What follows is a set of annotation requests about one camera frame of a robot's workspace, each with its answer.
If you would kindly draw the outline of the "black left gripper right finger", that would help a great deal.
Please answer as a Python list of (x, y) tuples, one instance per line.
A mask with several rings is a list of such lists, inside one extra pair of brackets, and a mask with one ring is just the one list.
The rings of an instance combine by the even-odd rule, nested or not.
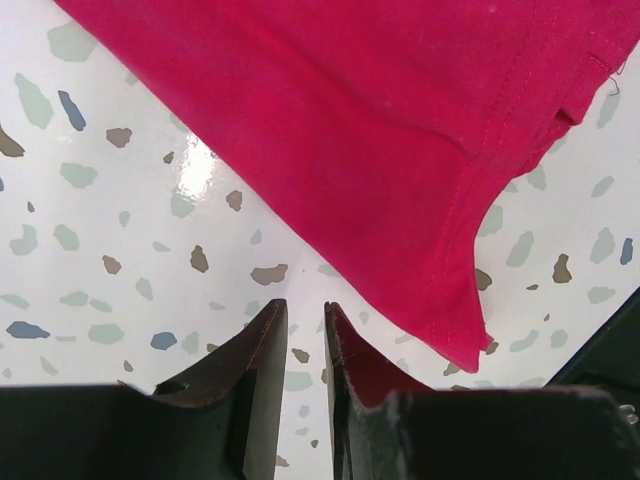
[(434, 390), (324, 307), (337, 479), (635, 479), (639, 434), (586, 386)]

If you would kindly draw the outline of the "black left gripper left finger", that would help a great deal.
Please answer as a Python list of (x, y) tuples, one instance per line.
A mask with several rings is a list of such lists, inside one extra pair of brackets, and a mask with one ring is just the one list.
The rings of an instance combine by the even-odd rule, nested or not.
[(271, 479), (287, 350), (287, 305), (158, 384), (5, 387), (5, 479)]

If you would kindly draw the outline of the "magenta red t shirt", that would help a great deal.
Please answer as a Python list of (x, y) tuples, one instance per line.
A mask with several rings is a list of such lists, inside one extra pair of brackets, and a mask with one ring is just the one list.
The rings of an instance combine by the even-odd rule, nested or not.
[(635, 1), (65, 1), (378, 312), (474, 373), (474, 243), (639, 40)]

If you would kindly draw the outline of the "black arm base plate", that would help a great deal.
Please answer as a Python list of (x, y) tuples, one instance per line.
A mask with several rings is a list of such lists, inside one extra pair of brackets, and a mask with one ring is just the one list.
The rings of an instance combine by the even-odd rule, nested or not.
[(548, 384), (595, 387), (639, 406), (639, 289)]

